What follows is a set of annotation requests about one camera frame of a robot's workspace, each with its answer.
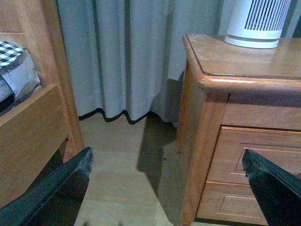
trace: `white curtain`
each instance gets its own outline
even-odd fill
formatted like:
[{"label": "white curtain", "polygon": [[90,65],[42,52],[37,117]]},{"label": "white curtain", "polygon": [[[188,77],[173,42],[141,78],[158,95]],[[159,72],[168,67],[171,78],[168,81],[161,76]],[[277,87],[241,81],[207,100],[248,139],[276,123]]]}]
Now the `white curtain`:
[{"label": "white curtain", "polygon": [[[235,0],[57,0],[78,114],[177,121],[186,33],[225,34]],[[293,0],[284,36],[301,13]]]}]

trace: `nightstand top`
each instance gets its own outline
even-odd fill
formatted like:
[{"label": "nightstand top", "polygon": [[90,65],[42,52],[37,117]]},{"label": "nightstand top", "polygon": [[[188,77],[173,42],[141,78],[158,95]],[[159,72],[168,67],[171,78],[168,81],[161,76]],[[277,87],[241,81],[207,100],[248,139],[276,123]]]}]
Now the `nightstand top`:
[{"label": "nightstand top", "polygon": [[207,83],[210,88],[216,86],[213,83],[222,82],[229,90],[237,89],[238,83],[241,88],[252,83],[254,88],[261,86],[258,90],[275,86],[301,91],[301,39],[282,38],[278,47],[271,49],[234,46],[223,39],[224,36],[201,34],[183,38],[192,71],[201,85],[206,87]]}]

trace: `nightstand drawer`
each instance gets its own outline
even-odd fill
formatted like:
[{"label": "nightstand drawer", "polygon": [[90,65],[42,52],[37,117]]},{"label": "nightstand drawer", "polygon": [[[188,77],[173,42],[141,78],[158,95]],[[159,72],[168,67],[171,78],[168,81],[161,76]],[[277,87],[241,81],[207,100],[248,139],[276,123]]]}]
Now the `nightstand drawer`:
[{"label": "nightstand drawer", "polygon": [[301,130],[301,96],[231,94],[222,125]]},{"label": "nightstand drawer", "polygon": [[268,225],[247,185],[206,182],[197,217]]},{"label": "nightstand drawer", "polygon": [[248,184],[241,162],[246,148],[292,174],[301,172],[300,132],[222,127],[207,180]]}]

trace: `black and white checkered pillow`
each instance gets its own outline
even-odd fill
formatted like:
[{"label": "black and white checkered pillow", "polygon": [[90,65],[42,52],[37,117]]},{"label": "black and white checkered pillow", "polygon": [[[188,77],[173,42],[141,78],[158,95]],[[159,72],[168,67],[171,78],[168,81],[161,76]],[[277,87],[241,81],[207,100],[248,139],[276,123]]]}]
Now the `black and white checkered pillow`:
[{"label": "black and white checkered pillow", "polygon": [[24,47],[14,46],[7,41],[0,40],[0,69],[13,63],[25,50]]}]

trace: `wooden nightstand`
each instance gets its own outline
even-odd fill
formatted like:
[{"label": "wooden nightstand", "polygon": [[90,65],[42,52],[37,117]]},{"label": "wooden nightstand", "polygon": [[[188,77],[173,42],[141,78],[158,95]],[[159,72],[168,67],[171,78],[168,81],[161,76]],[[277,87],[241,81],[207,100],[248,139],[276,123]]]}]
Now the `wooden nightstand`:
[{"label": "wooden nightstand", "polygon": [[178,146],[186,188],[180,225],[208,218],[267,225],[241,158],[252,148],[301,172],[301,39],[274,49],[186,35]]}]

